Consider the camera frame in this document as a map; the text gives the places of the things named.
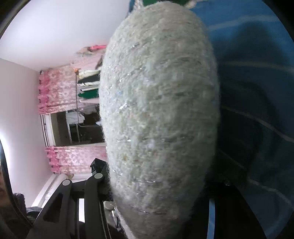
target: blue cloth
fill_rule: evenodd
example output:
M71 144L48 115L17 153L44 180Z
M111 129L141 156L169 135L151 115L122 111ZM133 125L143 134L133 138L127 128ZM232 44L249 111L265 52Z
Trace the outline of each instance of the blue cloth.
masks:
M221 124L214 176L238 186L268 239L294 211L294 43L261 0L206 0Z

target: fuzzy gray fabric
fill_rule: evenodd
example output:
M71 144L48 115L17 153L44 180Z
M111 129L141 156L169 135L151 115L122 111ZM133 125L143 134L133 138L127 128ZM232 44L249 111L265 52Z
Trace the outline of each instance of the fuzzy gray fabric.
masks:
M171 238L203 188L217 135L217 66L201 20L170 2L130 14L107 46L99 95L126 235Z

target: black mount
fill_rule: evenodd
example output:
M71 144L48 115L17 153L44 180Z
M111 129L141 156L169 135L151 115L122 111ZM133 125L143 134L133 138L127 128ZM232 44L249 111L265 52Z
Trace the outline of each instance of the black mount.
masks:
M107 163L95 159L92 176L81 182L64 180L33 224L27 239L80 239L78 202L85 199L87 239L111 239L103 201L110 201Z

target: white ceiling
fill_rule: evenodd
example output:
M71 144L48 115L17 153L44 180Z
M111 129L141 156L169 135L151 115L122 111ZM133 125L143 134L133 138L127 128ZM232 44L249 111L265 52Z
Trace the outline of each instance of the white ceiling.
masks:
M84 46L107 44L129 0L31 0L0 39L0 58L34 70L69 63Z

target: pink curtain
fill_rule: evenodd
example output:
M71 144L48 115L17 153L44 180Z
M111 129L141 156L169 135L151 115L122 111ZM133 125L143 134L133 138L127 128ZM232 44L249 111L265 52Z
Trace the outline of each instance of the pink curtain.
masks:
M76 75L69 65L43 71L39 77L39 114L76 109Z
M47 157L51 171L71 174L91 172L90 164L95 158L107 161L106 148L103 144L47 147Z

